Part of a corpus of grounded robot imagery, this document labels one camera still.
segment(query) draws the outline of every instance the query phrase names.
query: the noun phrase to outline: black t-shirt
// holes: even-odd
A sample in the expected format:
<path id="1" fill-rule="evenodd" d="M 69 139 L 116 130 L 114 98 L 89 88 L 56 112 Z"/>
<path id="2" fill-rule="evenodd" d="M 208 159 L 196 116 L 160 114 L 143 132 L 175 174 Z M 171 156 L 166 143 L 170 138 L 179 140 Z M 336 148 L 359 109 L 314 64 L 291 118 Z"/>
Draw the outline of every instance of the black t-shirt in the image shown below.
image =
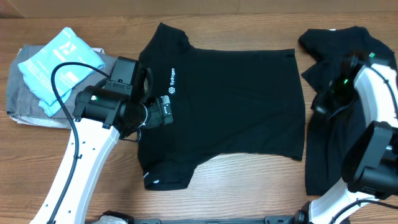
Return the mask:
<path id="1" fill-rule="evenodd" d="M 298 41 L 317 61 L 302 76 L 318 93 L 328 89 L 329 83 L 340 76 L 341 58 L 353 50 L 388 57 L 391 67 L 397 69 L 394 52 L 380 40 L 371 37 L 363 27 L 335 31 L 309 29 Z M 329 121 L 319 114 L 311 117 L 305 160 L 308 195 L 323 195 L 340 179 L 343 159 L 365 129 L 360 100 Z"/>
<path id="2" fill-rule="evenodd" d="M 174 122 L 142 130 L 145 188 L 188 187 L 197 165 L 221 153 L 302 159 L 305 108 L 294 49 L 196 49 L 160 24 L 139 60 L 152 69 L 152 96 L 168 95 Z"/>

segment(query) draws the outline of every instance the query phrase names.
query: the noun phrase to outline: gray cloth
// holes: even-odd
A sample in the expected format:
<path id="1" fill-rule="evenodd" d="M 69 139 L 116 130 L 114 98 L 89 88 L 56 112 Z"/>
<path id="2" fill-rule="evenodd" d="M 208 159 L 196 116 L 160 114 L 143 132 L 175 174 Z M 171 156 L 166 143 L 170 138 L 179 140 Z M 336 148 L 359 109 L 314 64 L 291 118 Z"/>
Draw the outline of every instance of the gray cloth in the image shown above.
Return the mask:
<path id="1" fill-rule="evenodd" d="M 18 53 L 15 60 L 11 63 L 7 90 L 6 90 L 6 109 L 7 114 L 21 124 L 31 124 L 52 128 L 70 128 L 65 113 L 59 110 L 54 116 L 49 118 L 42 108 L 39 107 L 40 99 L 36 97 L 25 84 L 22 73 L 18 69 L 18 63 L 24 62 L 35 55 L 43 46 L 25 45 Z M 116 58 L 96 52 L 105 63 L 101 69 L 110 74 L 116 62 Z M 95 85 L 104 78 L 103 75 L 95 72 L 85 78 L 81 83 L 72 89 L 71 96 L 65 102 L 70 114 L 75 109 L 75 98 L 77 93 L 84 90 L 89 85 Z"/>

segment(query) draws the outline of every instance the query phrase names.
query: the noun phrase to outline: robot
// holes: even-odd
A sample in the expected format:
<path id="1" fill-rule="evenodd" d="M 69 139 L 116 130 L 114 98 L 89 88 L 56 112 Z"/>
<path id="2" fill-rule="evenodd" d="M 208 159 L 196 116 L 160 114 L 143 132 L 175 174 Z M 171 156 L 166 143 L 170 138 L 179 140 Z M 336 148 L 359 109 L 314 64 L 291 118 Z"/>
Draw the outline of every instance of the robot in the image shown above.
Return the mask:
<path id="1" fill-rule="evenodd" d="M 74 120 L 60 101 L 54 82 L 57 70 L 66 65 L 89 67 L 107 76 L 78 94 Z M 295 215 L 267 216 L 258 220 L 163 221 L 135 220 L 129 215 L 107 211 L 94 223 L 329 224 L 341 223 L 367 203 L 383 205 L 378 200 L 398 195 L 396 76 L 389 61 L 374 53 L 355 52 L 342 58 L 341 76 L 318 95 L 313 109 L 330 119 L 359 98 L 367 128 L 347 153 L 342 178 L 325 195 L 307 202 Z M 77 62 L 62 63 L 54 69 L 52 87 L 71 122 L 72 132 L 50 192 L 30 224 L 85 223 L 98 177 L 118 140 L 133 132 L 140 138 L 143 128 L 173 122 L 172 102 L 168 96 L 147 99 L 152 81 L 150 68 L 124 57 L 117 59 L 110 77 Z"/>

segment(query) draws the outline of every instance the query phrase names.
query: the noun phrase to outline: wooden floor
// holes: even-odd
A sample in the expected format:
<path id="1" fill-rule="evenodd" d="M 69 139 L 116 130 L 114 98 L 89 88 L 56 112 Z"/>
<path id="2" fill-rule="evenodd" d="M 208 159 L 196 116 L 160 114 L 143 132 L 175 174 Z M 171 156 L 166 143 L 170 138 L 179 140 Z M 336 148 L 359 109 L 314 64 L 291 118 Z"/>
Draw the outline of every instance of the wooden floor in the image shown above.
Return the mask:
<path id="1" fill-rule="evenodd" d="M 24 44 L 46 44 L 71 27 L 88 45 L 112 56 L 138 58 L 159 22 L 184 30 L 193 46 L 217 50 L 296 49 L 298 69 L 314 61 L 297 39 L 307 29 L 367 27 L 398 51 L 398 13 L 140 16 L 0 20 L 0 223 L 29 223 L 43 203 L 65 152 L 68 130 L 18 125 L 6 115 L 9 65 Z M 314 91 L 301 79 L 307 124 Z M 106 161 L 88 209 L 94 220 L 106 210 L 136 218 L 261 218 L 291 215 L 307 200 L 305 161 L 281 156 L 229 154 L 200 165 L 188 189 L 144 189 L 137 145 L 119 142 Z M 398 198 L 388 202 L 398 205 Z M 353 223 L 397 223 L 398 212 L 367 205 Z"/>

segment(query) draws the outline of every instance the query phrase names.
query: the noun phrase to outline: printed white logo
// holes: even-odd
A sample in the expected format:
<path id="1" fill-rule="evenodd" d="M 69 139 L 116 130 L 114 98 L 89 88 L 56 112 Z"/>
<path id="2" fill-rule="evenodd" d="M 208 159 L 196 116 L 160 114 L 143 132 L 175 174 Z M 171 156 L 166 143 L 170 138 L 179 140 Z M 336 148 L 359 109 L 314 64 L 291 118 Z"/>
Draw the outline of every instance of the printed white logo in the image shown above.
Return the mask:
<path id="1" fill-rule="evenodd" d="M 171 93 L 171 94 L 175 93 L 175 88 L 174 87 L 170 87 L 169 88 L 169 93 Z"/>
<path id="2" fill-rule="evenodd" d="M 172 68 L 172 76 L 170 77 L 170 86 L 171 87 L 169 88 L 169 93 L 171 93 L 171 94 L 175 93 L 175 88 L 173 87 L 174 83 L 175 83 L 174 77 L 175 77 L 175 69 Z"/>

